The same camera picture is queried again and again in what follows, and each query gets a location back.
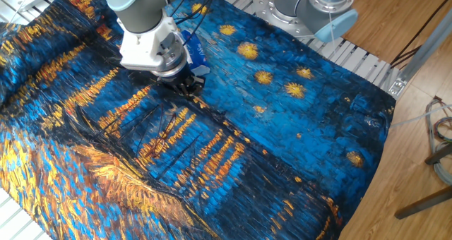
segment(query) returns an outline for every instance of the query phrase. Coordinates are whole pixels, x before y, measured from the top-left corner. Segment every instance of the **blue label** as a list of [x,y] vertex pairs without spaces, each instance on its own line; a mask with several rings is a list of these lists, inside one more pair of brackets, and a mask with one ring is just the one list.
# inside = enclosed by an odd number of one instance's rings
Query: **blue label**
[[[182,36],[185,40],[190,37],[191,33],[187,30],[182,31]],[[190,65],[190,69],[198,68],[199,66],[209,67],[207,64],[206,56],[204,54],[203,46],[201,45],[201,41],[198,36],[193,35],[193,37],[186,44],[187,49],[189,50],[191,60],[193,63]]]

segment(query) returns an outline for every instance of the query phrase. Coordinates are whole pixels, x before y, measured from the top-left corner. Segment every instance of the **metal frame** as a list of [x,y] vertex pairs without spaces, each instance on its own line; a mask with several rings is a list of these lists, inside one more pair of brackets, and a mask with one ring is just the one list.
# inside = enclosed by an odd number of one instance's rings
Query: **metal frame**
[[419,69],[425,64],[430,56],[441,46],[444,40],[452,32],[452,9],[446,14],[443,20],[435,28],[427,41],[419,48],[408,63],[405,70],[397,77],[397,80],[389,89],[389,94],[396,99],[400,97],[405,86],[416,75]]
[[[433,155],[430,155],[425,160],[425,163],[428,165],[433,165],[439,162],[440,159],[444,158],[447,155],[450,155],[451,153],[452,153],[452,143],[449,143],[442,149],[435,152]],[[407,205],[406,207],[397,210],[394,216],[397,219],[401,220],[450,199],[452,199],[452,186],[444,188],[436,193],[431,194],[430,196],[423,198],[422,200],[419,200],[411,205]]]
[[275,7],[275,0],[253,0],[253,3],[253,11],[259,18],[283,29],[298,40],[315,38],[299,18],[279,12]]

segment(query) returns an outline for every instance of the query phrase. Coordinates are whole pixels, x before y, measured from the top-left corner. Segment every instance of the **blue fabric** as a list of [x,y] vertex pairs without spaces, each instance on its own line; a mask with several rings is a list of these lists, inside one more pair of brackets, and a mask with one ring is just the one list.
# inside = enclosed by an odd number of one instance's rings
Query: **blue fabric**
[[119,65],[116,19],[105,0],[55,0],[0,50],[1,185],[53,238],[339,237],[392,97],[214,0],[197,32],[211,72],[187,101]]

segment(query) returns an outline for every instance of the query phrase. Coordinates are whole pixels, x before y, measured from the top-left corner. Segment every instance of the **robotic arm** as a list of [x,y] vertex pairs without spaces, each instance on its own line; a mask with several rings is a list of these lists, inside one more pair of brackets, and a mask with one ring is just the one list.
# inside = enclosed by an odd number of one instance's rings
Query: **robotic arm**
[[107,0],[124,30],[121,65],[150,71],[180,94],[203,88],[204,79],[192,75],[184,41],[163,8],[174,0]]

